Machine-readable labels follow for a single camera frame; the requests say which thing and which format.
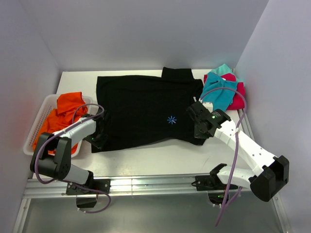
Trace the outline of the black t-shirt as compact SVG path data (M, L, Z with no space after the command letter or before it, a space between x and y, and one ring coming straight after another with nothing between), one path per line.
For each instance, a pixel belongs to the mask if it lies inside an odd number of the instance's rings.
M102 148L92 153L129 149L178 139L196 146L194 121L187 108L199 99L203 81L192 70L164 67L161 77L99 76L97 103L104 108Z

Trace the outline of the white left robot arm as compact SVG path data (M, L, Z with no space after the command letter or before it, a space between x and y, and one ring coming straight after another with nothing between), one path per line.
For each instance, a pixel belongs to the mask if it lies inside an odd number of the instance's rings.
M104 114L83 115L77 122L54 132L39 136L30 170L42 184L59 180L77 185L84 194L94 190L93 172L74 166L71 163L73 146L84 140L101 150L107 139L104 133Z

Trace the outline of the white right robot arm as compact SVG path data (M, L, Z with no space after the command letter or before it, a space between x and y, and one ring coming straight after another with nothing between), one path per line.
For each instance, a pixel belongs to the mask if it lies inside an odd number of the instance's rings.
M289 160L268 152L243 131L222 110L199 101L187 108L194 121L194 136L199 139L215 137L234 150L248 169L233 168L220 163L208 175L195 177L192 186L198 191L221 190L225 187L249 188L261 201L268 202L289 181Z

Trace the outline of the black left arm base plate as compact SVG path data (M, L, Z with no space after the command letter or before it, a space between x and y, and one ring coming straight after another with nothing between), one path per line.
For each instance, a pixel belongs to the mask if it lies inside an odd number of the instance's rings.
M79 188L74 184L69 184L66 189L66 195L90 195L90 194L101 194L102 192L109 193L110 190L110 179L93 179L88 181L86 184L80 184Z

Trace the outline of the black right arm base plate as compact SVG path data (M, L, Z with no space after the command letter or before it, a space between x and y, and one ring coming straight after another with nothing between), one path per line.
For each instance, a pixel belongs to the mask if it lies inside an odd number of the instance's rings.
M191 183L197 191L225 190L226 184L222 183L216 175L198 175Z

